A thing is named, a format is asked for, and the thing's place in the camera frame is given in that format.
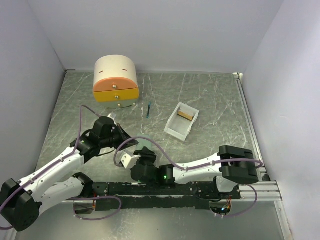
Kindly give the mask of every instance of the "gray wall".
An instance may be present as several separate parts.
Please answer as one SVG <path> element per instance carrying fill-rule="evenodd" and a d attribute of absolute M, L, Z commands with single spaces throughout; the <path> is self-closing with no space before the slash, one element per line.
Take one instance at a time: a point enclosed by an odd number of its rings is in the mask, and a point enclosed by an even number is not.
<path fill-rule="evenodd" d="M 25 0 L 0 3 L 0 184 L 31 173 L 64 71 Z M 1 226 L 7 223 L 0 217 Z M 0 231 L 0 239 L 5 232 Z"/>
<path fill-rule="evenodd" d="M 296 240 L 319 239 L 320 1 L 285 0 L 243 81 Z"/>
<path fill-rule="evenodd" d="M 67 69 L 244 72 L 283 0 L 28 0 Z"/>

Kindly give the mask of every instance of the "marker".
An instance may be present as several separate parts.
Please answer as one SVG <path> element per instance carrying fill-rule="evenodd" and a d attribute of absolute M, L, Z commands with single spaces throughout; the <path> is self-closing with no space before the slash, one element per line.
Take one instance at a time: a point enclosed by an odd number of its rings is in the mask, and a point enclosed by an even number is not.
<path fill-rule="evenodd" d="M 148 112 L 147 112 L 147 114 L 146 114 L 146 118 L 147 118 L 147 119 L 149 118 L 150 106 L 151 106 L 151 101 L 149 102 L 149 105 L 148 105 Z"/>

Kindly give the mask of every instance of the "gray marble surface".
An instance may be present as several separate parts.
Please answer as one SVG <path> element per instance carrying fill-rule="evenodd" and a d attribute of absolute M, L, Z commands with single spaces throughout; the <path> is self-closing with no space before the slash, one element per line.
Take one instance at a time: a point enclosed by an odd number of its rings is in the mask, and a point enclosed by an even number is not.
<path fill-rule="evenodd" d="M 177 163 L 203 159 L 218 152 L 222 145 L 253 150 L 241 98 L 231 74 L 138 73 L 138 103 L 121 109 L 106 109 L 95 101 L 93 78 L 93 73 L 67 72 L 37 169 L 57 157 L 76 138 L 81 104 L 105 116 L 115 113 L 117 123 L 129 135 L 149 135 Z M 146 118 L 150 101 L 150 115 Z M 185 142 L 164 132 L 179 102 L 200 110 Z M 82 129 L 92 128 L 95 120 L 97 117 L 84 109 Z M 152 150 L 158 154 L 160 164 L 168 164 L 156 147 Z M 132 181 L 130 171 L 114 166 L 113 154 L 94 158 L 73 173 L 80 171 L 96 182 Z"/>

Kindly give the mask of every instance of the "purple cable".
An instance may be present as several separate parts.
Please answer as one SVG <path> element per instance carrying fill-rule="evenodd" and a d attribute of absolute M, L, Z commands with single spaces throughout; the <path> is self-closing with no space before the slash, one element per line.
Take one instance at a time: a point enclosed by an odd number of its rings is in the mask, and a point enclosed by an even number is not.
<path fill-rule="evenodd" d="M 221 216 L 221 218 L 233 218 L 233 217 L 238 217 L 242 214 L 249 212 L 256 205 L 256 203 L 258 201 L 258 193 L 253 186 L 251 186 L 251 185 L 247 185 L 247 186 L 252 188 L 252 190 L 254 191 L 254 194 L 255 194 L 255 199 L 254 199 L 253 203 L 247 209 L 242 210 L 237 213 L 234 213 L 234 214 L 228 214 L 228 215 L 214 214 L 214 216 Z"/>
<path fill-rule="evenodd" d="M 122 202 L 121 202 L 121 199 L 118 198 L 117 196 L 97 196 L 97 197 L 89 197 L 89 198 L 80 198 L 80 197 L 72 197 L 70 198 L 69 200 L 79 200 L 79 201 L 83 201 L 83 200 L 100 200 L 100 199 L 115 199 L 119 202 L 119 207 L 117 208 L 116 211 L 114 211 L 113 213 L 107 215 L 107 216 L 104 216 L 104 217 L 99 217 L 99 218 L 86 218 L 86 217 L 80 217 L 76 214 L 76 206 L 73 205 L 73 213 L 74 213 L 74 216 L 77 218 L 77 219 L 80 219 L 80 220 L 86 220 L 86 221 L 99 221 L 99 220 L 103 220 L 103 219 L 108 219 L 108 218 L 111 218 L 112 216 L 116 215 L 118 212 L 120 212 L 121 210 L 121 207 L 122 207 Z"/>
<path fill-rule="evenodd" d="M 178 169 L 181 169 L 181 170 L 194 170 L 194 169 L 199 169 L 199 168 L 203 168 L 203 167 L 206 167 L 206 166 L 210 166 L 212 165 L 211 162 L 207 162 L 207 163 L 204 163 L 204 164 L 200 164 L 198 166 L 192 166 L 192 167 L 182 167 L 182 166 L 179 166 L 177 165 L 169 156 L 168 154 L 165 152 L 165 150 L 158 144 L 156 143 L 155 141 L 153 141 L 152 139 L 148 138 L 148 137 L 145 137 L 145 136 L 134 136 L 134 137 L 131 137 L 127 140 L 125 140 L 115 151 L 114 153 L 114 156 L 113 156 L 113 163 L 117 166 L 117 167 L 122 167 L 122 165 L 120 164 L 117 164 L 117 160 L 116 160 L 116 157 L 117 157 L 117 154 L 118 152 L 120 151 L 120 149 L 125 145 L 127 144 L 128 142 L 134 140 L 134 139 L 144 139 L 144 140 L 147 140 L 151 143 L 153 143 L 162 153 L 163 155 L 166 157 L 166 159 L 168 159 L 168 161 L 173 165 L 175 166 L 176 168 Z M 255 159 L 248 159 L 248 158 L 232 158 L 232 159 L 224 159 L 224 160 L 218 160 L 218 161 L 214 161 L 213 163 L 214 164 L 220 164 L 220 163 L 229 163 L 229 162 L 251 162 L 251 163 L 257 163 L 259 164 L 256 168 L 260 168 L 263 166 L 263 162 L 262 161 L 259 161 L 259 160 L 255 160 Z"/>
<path fill-rule="evenodd" d="M 82 107 L 88 109 L 90 112 L 92 112 L 93 114 L 95 114 L 98 118 L 100 118 L 101 116 L 96 113 L 95 111 L 93 111 L 90 107 L 86 106 L 86 105 L 81 105 L 80 106 L 80 122 L 79 122 L 79 130 L 78 130 L 78 136 L 76 138 L 76 142 L 75 142 L 75 146 L 73 148 L 73 151 L 69 154 L 67 154 L 66 156 L 62 157 L 62 159 L 59 159 L 55 162 L 53 162 L 52 164 L 50 164 L 49 166 L 47 166 L 45 169 L 43 169 L 41 172 L 39 172 L 37 175 L 35 175 L 32 178 L 32 181 L 27 181 L 25 184 L 23 184 L 22 186 L 20 186 L 17 190 L 15 190 L 4 202 L 3 204 L 0 206 L 0 213 L 2 212 L 2 210 L 5 208 L 5 206 L 8 204 L 8 202 L 10 202 L 10 200 L 17 195 L 17 193 L 19 193 L 22 189 L 28 187 L 33 181 L 37 180 L 39 177 L 41 177 L 43 174 L 45 174 L 47 171 L 49 171 L 50 169 L 52 169 L 54 166 L 56 166 L 58 163 L 60 163 L 62 160 L 72 156 L 75 152 L 76 149 L 78 147 L 79 144 L 79 140 L 80 140 L 80 135 L 81 135 L 81 125 L 82 125 Z M 5 230 L 10 230 L 12 229 L 13 226 L 8 226 L 8 227 L 2 227 L 0 226 L 0 230 L 1 231 L 5 231 Z"/>

